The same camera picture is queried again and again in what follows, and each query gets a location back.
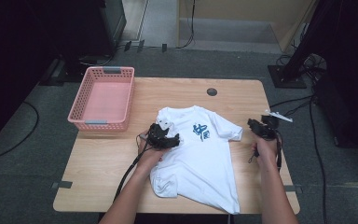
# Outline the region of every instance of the person's arm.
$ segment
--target person's arm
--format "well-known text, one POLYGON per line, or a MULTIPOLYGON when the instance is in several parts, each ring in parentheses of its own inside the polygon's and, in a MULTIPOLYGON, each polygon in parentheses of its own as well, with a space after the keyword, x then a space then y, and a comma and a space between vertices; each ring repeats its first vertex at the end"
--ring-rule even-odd
POLYGON ((277 142, 266 141, 256 135, 253 150, 258 151, 257 162, 261 173, 261 195, 263 200, 262 220, 271 223, 298 223, 287 199, 276 164, 277 142))
MULTIPOLYGON (((141 140, 139 152, 142 151, 145 140, 141 140)), ((147 150, 138 161, 136 168, 123 190, 110 206, 100 224, 119 223, 132 224, 135 220, 138 203, 145 185, 145 181, 150 175, 150 171, 160 160, 165 150, 147 150)))

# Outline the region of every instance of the black cable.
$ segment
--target black cable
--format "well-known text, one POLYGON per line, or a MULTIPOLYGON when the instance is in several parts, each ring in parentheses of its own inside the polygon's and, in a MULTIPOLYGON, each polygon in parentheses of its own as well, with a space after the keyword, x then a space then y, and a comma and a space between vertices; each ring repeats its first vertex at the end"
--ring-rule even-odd
POLYGON ((282 168, 282 148, 283 148, 283 139, 282 135, 278 130, 275 130, 275 133, 277 134, 277 167, 278 172, 280 172, 282 168))
POLYGON ((186 48, 188 45, 191 44, 191 42, 193 42, 193 38, 194 38, 194 11, 196 8, 196 0, 193 0, 193 9, 191 12, 191 35, 190 38, 187 40, 187 43, 185 43, 182 47, 178 47, 176 49, 184 49, 186 48))
POLYGON ((324 163, 322 161, 321 154, 319 153, 319 148, 316 141, 316 131, 315 124, 313 122, 312 116, 312 100, 313 97, 310 98, 310 123, 312 125, 312 133, 313 133, 313 145, 315 146, 316 155, 318 156, 319 165, 321 167, 322 179, 323 179, 323 213, 324 213, 324 223, 327 223, 327 214, 326 214, 326 176, 324 171, 324 163))
POLYGON ((321 63, 325 63, 324 58, 320 57, 319 62, 315 65, 316 67, 319 67, 321 63))
POLYGON ((25 140, 27 140, 27 138, 34 132, 34 130, 36 129, 37 124, 39 123, 39 113, 37 112, 36 108, 31 105, 30 103, 27 102, 23 102, 24 104, 30 106, 34 112, 36 113, 36 122, 34 123, 34 127, 33 129, 18 143, 16 144, 14 147, 11 147, 10 149, 6 150, 5 152, 0 154, 0 157, 6 155, 8 152, 12 151, 14 148, 18 147, 19 145, 21 145, 25 140))
POLYGON ((306 97, 301 97, 301 98, 298 98, 298 99, 283 101, 283 102, 277 103, 277 104, 275 104, 275 105, 271 105, 269 108, 275 107, 275 106, 277 106, 277 105, 283 105, 283 104, 286 104, 286 103, 294 102, 294 101, 305 100, 305 99, 308 99, 308 98, 310 98, 310 97, 312 97, 312 96, 313 96, 313 95, 306 96, 306 97))
POLYGON ((113 59, 113 56, 110 56, 109 59, 107 59, 104 63, 82 63, 82 62, 79 62, 79 63, 83 64, 83 65, 88 65, 88 66, 104 66, 107 63, 109 63, 110 61, 112 61, 112 59, 113 59))
POLYGON ((288 62, 283 62, 282 59, 288 59, 288 61, 292 58, 291 55, 283 54, 281 55, 277 61, 275 62, 276 65, 286 65, 288 62))
MULTIPOLYGON (((138 146, 139 148, 139 143, 138 143, 138 137, 139 135, 136 137, 136 145, 138 146)), ((127 169, 126 173, 123 175, 123 177, 121 178, 121 181, 120 181, 120 184, 118 185, 117 187, 117 191, 116 191, 116 195, 115 195, 115 199, 113 200, 113 202, 116 200, 116 198, 118 197, 118 195, 120 194, 121 192, 121 189, 123 188, 123 185, 124 185, 124 181, 127 179, 127 176, 129 175, 130 171, 132 170, 132 168, 136 165, 136 163, 138 163, 138 161, 141 159, 141 157, 144 155, 144 153, 151 149, 152 147, 150 148, 147 148, 148 144, 147 144, 147 141, 145 143, 145 146, 144 146, 144 149, 142 150, 141 153, 138 154, 138 156, 135 158, 135 160, 133 160, 132 164, 130 165, 130 167, 127 169)))
POLYGON ((305 35, 305 32, 308 28, 308 25, 309 23, 306 23, 305 26, 303 27, 303 30, 301 31, 301 35, 300 35, 300 42, 304 39, 304 35, 305 35))
POLYGON ((304 104, 302 104, 302 105, 299 105, 298 107, 296 107, 296 108, 294 108, 294 109, 291 109, 291 110, 287 111, 287 112, 284 114, 284 116, 287 117, 287 116, 293 115, 294 113, 297 112, 297 110, 298 110, 299 108, 302 108, 302 107, 304 107, 304 106, 307 106, 309 103, 310 103, 310 102, 306 102, 306 103, 304 103, 304 104))

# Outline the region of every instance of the white bracket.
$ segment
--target white bracket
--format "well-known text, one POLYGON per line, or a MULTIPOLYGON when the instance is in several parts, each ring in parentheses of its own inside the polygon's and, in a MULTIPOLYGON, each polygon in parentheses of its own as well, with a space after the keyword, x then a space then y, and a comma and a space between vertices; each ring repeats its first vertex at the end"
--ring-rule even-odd
POLYGON ((278 118, 278 119, 284 119, 286 121, 289 121, 289 122, 293 122, 293 119, 289 119, 283 115, 280 115, 279 112, 270 112, 269 110, 266 110, 266 113, 268 113, 269 115, 275 117, 275 118, 278 118))

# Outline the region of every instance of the person's hand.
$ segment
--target person's hand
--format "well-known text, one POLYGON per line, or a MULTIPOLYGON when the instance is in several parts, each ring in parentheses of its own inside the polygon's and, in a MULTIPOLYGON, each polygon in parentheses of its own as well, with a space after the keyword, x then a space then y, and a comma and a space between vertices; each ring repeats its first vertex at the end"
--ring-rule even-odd
MULTIPOLYGON (((146 144, 146 141, 143 138, 140 137, 140 139, 141 139, 141 143, 139 144, 138 153, 142 153, 142 151, 145 148, 145 144, 146 144)), ((153 167, 156 166, 158 161, 162 160, 161 157, 167 151, 169 151, 170 148, 157 150, 157 149, 152 148, 150 145, 148 145, 148 146, 146 146, 146 149, 148 149, 148 150, 146 152, 144 152, 144 155, 138 161, 136 170, 150 174, 150 171, 153 169, 153 167)))
POLYGON ((254 142, 252 143, 252 150, 257 149, 259 156, 257 157, 257 162, 260 166, 266 164, 275 164, 276 165, 276 156, 278 153, 277 149, 277 140, 266 141, 263 138, 252 133, 254 142))

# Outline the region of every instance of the forearm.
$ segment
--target forearm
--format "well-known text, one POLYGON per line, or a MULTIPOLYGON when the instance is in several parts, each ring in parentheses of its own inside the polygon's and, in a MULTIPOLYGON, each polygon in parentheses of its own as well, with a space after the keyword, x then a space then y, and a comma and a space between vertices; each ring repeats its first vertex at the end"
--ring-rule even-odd
POLYGON ((263 198, 263 223, 298 223, 287 199, 281 177, 274 162, 260 166, 263 198))
POLYGON ((133 223, 148 173, 135 170, 100 224, 133 223))

